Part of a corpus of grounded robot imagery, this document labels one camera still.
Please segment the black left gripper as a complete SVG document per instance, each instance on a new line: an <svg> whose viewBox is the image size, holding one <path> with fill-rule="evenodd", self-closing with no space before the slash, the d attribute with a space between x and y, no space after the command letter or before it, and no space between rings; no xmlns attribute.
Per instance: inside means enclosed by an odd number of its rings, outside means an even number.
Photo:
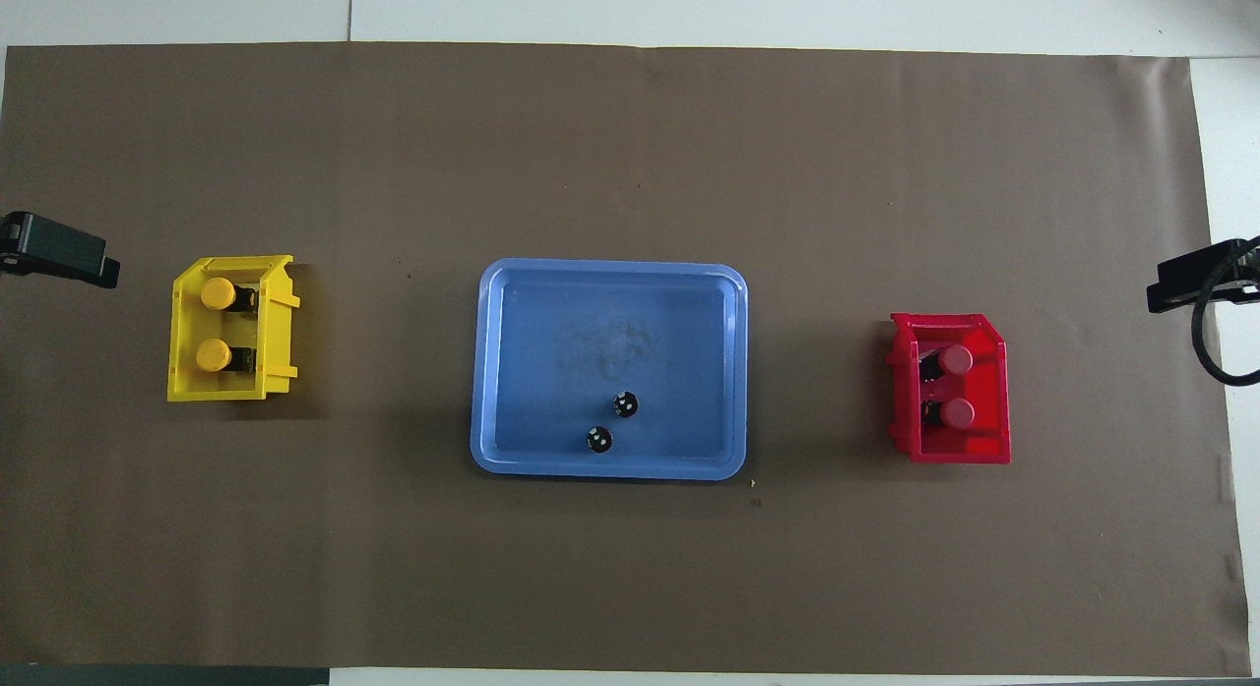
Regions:
<svg viewBox="0 0 1260 686"><path fill-rule="evenodd" d="M20 264L16 242L20 237ZM1 274L6 277L59 277L117 288L121 265L106 255L107 242L38 214L10 212L1 219Z"/></svg>

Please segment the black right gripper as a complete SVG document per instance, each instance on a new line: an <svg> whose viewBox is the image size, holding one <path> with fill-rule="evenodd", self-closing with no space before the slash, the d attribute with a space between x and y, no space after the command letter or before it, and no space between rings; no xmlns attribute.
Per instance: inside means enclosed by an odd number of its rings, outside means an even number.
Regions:
<svg viewBox="0 0 1260 686"><path fill-rule="evenodd" d="M1259 301L1259 237L1246 245L1247 251L1215 282L1210 301ZM1242 240L1225 240L1157 264L1155 282L1147 286L1147 311L1160 314L1192 305L1216 265L1242 246Z"/></svg>

